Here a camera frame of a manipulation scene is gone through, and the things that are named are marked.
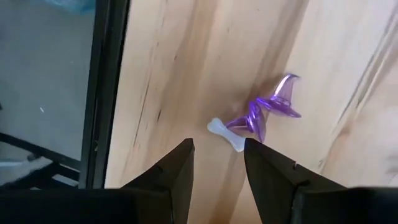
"white plastic piece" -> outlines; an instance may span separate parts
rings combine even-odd
[[[218,118],[213,118],[210,123],[207,124],[207,129],[214,134],[223,136],[225,139],[231,143],[232,147],[237,152],[242,152],[244,149],[244,140],[246,138],[238,136],[232,131],[228,130],[223,122]]]

